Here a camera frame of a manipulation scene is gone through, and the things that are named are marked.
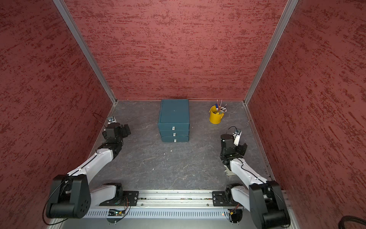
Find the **right aluminium corner post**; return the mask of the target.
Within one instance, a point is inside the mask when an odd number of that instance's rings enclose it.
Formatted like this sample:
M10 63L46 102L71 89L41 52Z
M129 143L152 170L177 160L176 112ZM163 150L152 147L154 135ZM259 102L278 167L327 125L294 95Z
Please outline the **right aluminium corner post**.
M259 81L263 75L263 73L265 72L266 70L266 67L281 39L281 36L296 8L298 4L298 0L288 0L286 5L285 5L285 8L283 10L283 13L279 19L279 22L275 28L275 31L272 35L272 38L270 40L270 43L266 49L266 52L264 54L264 57L259 65L259 68L254 76L254 79L249 87L249 90L247 92L247 95L244 99L244 105L245 106L248 106L249 105L249 102L254 94L254 91L255 89L257 88L257 85L259 84Z

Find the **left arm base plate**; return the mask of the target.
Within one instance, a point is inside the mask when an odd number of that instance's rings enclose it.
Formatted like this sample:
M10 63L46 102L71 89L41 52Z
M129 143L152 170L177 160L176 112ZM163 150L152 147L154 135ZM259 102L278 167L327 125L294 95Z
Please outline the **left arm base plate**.
M127 207L137 206L137 201L139 197L139 191L123 191L123 194L121 197L114 197L113 199L106 200L99 204L99 206L103 207Z

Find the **yellow pen cup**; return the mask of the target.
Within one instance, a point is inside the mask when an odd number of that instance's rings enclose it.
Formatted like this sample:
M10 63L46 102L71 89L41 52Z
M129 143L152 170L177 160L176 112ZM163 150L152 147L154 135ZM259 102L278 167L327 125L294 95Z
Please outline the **yellow pen cup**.
M217 111L216 109L216 106L212 106L210 108L210 117L209 117L209 121L212 123L212 124L220 124L223 117L224 117L224 113L220 113L220 111Z

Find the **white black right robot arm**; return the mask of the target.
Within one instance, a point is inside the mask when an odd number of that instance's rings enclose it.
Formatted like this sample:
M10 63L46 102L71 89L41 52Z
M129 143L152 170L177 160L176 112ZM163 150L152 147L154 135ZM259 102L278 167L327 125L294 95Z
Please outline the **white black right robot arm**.
M225 201L236 204L231 212L236 214L239 206L248 210L258 229L273 229L291 225L290 215L281 190L276 181L270 181L255 172L244 159L247 145L235 144L238 135L220 136L220 159L228 171L238 176L240 184L228 185Z

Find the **dark teal drawer cabinet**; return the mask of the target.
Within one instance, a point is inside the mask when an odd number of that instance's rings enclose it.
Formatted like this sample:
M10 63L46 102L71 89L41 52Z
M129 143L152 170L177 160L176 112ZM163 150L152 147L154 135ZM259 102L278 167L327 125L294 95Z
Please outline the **dark teal drawer cabinet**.
M189 100L164 99L161 101L158 123L189 123Z

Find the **aluminium corner post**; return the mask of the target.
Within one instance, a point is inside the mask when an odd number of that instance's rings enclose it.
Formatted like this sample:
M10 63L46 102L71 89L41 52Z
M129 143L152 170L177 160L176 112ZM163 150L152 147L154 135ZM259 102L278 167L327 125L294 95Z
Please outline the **aluminium corner post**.
M259 68L254 76L254 79L249 87L249 90L247 92L247 95L244 99L244 105L245 106L248 106L249 105L249 102L254 94L254 91L255 89L257 88L257 85L259 84L259 81L263 75L263 73L265 72L266 70L266 67L281 39L281 36L296 8L298 4L298 0L288 0L286 5L285 5L285 8L283 10L283 13L279 19L279 22L275 28L275 31L272 35L272 38L270 40L270 43L266 49L266 52L264 54L264 57L259 65Z
M62 16L63 20L65 21L67 27L69 28L71 34L73 35L74 39L76 40L77 44L79 45L80 49L82 50L85 58L87 59L89 65L93 69L94 73L96 74L98 80L100 81L103 89L107 93L108 97L110 98L112 104L115 106L117 104L117 98L114 95L112 89L110 88L107 80L105 79L100 67L97 64L91 50L89 49L85 39L83 38L76 22L74 21L69 9L66 6L65 1L62 0L53 0L58 12Z

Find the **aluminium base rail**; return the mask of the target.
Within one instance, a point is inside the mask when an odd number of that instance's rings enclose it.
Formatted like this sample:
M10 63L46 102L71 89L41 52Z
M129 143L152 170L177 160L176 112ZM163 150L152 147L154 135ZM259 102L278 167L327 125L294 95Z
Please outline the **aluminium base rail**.
M223 219L231 221L232 207L214 207L212 190L140 190L137 206L92 206L85 219L110 224L124 219Z

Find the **left aluminium corner post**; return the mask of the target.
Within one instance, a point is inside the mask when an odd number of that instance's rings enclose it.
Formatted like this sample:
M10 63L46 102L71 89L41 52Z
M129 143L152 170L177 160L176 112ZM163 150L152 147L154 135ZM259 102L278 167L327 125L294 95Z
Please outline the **left aluminium corner post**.
M94 73L96 74L98 80L100 81L103 89L107 93L108 97L110 98L112 104L115 106L117 104L117 98L114 95L112 89L110 88L107 80L105 79L100 67L97 64L91 50L89 49L85 39L83 38L76 22L74 21L69 9L66 6L65 1L62 0L53 0L58 12L62 16L63 20L65 21L67 27L69 28L71 34L73 35L74 39L76 40L77 44L79 45L80 49L82 50L85 58L87 59L89 65L93 69Z

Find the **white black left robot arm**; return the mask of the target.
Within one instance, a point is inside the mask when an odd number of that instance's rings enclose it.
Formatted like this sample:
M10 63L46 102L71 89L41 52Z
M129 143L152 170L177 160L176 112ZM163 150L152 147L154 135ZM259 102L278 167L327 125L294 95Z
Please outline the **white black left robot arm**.
M98 189L89 187L92 179L120 153L123 139L131 134L128 125L110 123L103 131L105 142L76 169L57 175L51 184L50 195L44 206L49 219L81 219L89 208L104 202L129 205L120 183L104 184Z

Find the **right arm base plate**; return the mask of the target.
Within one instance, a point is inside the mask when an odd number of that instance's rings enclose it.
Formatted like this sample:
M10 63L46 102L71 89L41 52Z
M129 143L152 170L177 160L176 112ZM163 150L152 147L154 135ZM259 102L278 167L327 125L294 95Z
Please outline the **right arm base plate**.
M212 200L214 207L236 207L240 205L238 202L234 201L231 191L228 189L226 191L213 191Z

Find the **pens in cup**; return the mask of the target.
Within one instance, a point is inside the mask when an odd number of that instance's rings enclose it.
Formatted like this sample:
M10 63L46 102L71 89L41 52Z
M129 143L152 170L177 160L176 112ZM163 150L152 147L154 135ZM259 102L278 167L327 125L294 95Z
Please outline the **pens in cup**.
M223 100L219 101L217 100L217 103L215 104L215 114L224 114L227 111L226 105L222 106Z

